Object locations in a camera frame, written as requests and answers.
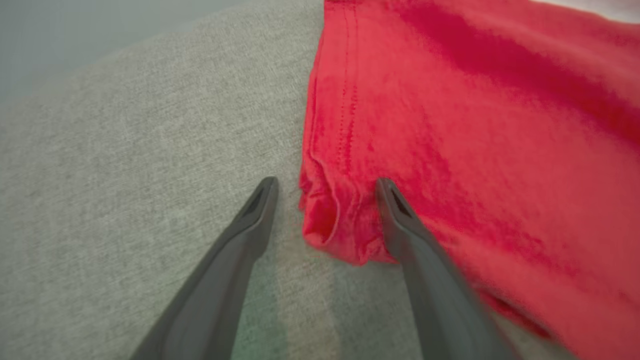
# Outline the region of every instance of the red cloth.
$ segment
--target red cloth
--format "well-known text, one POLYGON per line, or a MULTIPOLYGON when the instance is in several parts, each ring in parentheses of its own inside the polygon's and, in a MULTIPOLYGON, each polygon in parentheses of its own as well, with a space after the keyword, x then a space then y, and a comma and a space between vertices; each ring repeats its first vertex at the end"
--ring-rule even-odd
POLYGON ((392 261, 393 179, 483 298, 579 357, 640 354, 640 26, 525 0, 327 1, 308 243, 392 261))

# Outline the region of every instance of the gray cushion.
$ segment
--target gray cushion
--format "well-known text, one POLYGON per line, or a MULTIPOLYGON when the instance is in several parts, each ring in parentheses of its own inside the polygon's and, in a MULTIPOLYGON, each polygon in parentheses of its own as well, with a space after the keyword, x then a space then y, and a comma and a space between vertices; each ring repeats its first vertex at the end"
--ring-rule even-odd
MULTIPOLYGON (((126 359, 264 176, 280 179, 236 359, 418 359, 397 266, 307 247, 320 0, 251 3, 0 108, 0 357, 126 359)), ((528 359, 568 355, 499 320, 528 359)))

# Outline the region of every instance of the gray textile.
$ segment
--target gray textile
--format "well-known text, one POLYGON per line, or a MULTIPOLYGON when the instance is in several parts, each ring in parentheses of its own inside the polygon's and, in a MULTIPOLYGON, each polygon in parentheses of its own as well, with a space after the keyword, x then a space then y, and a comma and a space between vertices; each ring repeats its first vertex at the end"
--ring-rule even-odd
MULTIPOLYGON (((280 179, 236 359, 418 359, 396 266, 307 247, 297 209, 320 0, 258 2, 0 108, 0 358, 126 359, 264 176, 280 179)), ((504 320, 528 359, 566 359, 504 320)))

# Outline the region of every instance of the red garment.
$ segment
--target red garment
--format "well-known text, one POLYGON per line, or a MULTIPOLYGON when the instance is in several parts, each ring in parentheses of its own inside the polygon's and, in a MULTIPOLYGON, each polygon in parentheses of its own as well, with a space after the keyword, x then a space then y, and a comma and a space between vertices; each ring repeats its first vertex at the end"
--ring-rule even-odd
POLYGON ((640 354, 640 26, 524 0, 327 1, 308 243, 392 261, 393 179, 496 310, 579 357, 640 354))

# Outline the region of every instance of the gray fabric surface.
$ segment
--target gray fabric surface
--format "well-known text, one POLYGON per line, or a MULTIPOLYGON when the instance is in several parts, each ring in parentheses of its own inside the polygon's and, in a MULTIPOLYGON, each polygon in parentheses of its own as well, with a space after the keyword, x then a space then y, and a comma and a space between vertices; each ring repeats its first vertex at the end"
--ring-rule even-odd
MULTIPOLYGON (((280 179, 236 359, 418 359, 396 266, 307 247, 320 0, 253 3, 0 108, 0 357, 126 359, 264 176, 280 179)), ((528 359, 568 358, 500 320, 528 359)))

